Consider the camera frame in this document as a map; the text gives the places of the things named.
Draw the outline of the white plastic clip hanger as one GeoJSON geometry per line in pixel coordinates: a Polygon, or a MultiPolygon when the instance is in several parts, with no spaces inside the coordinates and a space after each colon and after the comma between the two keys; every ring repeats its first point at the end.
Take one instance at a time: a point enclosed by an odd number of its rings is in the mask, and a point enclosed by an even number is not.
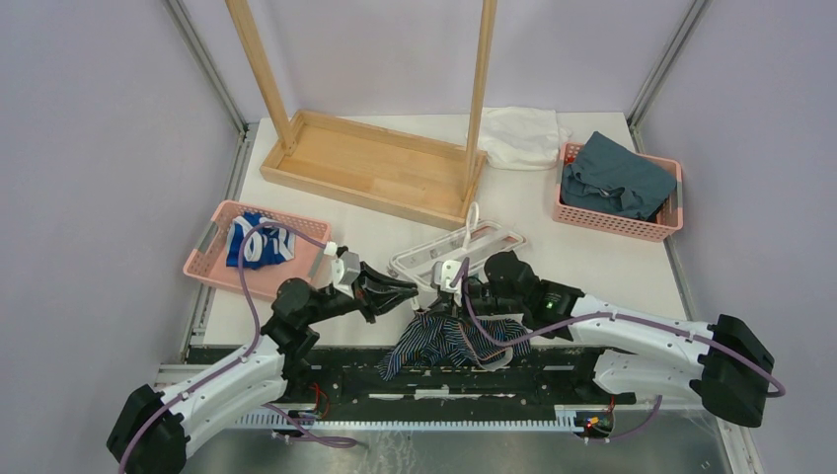
{"type": "Polygon", "coordinates": [[[479,204],[470,204],[465,225],[441,237],[394,254],[388,264],[392,277],[402,277],[418,285],[422,291],[434,291],[447,261],[470,259],[469,275],[476,276],[490,256],[516,250],[528,239],[510,227],[480,217],[479,204]]]}

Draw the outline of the navy striped boxer underwear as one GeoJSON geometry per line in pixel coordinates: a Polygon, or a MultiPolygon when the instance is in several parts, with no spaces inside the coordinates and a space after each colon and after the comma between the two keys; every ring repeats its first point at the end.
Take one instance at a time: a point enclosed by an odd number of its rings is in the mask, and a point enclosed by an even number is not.
{"type": "Polygon", "coordinates": [[[527,335],[521,322],[506,316],[480,316],[478,321],[479,328],[451,317],[416,315],[376,365],[379,375],[388,381],[410,366],[443,363],[495,371],[532,352],[528,340],[509,347],[497,344],[527,335]]]}

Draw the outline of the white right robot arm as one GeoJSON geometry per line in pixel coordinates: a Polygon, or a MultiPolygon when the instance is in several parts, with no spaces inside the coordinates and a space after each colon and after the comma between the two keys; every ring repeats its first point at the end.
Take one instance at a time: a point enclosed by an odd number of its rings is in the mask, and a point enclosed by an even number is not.
{"type": "Polygon", "coordinates": [[[512,251],[490,256],[486,279],[469,261],[431,270],[431,285],[448,313],[498,348],[543,337],[597,350],[571,374],[572,395],[594,403],[606,393],[697,400],[716,417],[758,428],[768,400],[786,395],[775,359],[741,319],[675,320],[620,307],[576,287],[535,275],[512,251]]]}

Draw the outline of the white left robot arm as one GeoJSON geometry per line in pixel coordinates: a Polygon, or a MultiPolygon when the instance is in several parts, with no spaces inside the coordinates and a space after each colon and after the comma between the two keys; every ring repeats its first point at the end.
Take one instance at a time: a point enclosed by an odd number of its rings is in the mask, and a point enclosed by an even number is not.
{"type": "Polygon", "coordinates": [[[352,312],[372,323],[418,294],[414,282],[364,262],[350,269],[347,284],[316,288],[287,279],[271,317],[247,345],[166,389],[145,384],[128,395],[106,441],[118,472],[181,472],[207,441],[244,415],[281,397],[296,402],[308,394],[311,377],[300,367],[319,339],[312,325],[352,312]]]}

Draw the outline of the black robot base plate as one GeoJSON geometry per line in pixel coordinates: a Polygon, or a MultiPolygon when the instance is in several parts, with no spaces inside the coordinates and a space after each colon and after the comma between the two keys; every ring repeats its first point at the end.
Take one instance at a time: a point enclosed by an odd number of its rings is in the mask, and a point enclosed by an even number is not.
{"type": "Polygon", "coordinates": [[[385,348],[315,348],[277,403],[317,405],[337,422],[552,421],[558,406],[634,405],[635,394],[610,395],[591,379],[596,350],[534,349],[497,371],[473,365],[408,365],[390,380],[378,364],[385,348]]]}

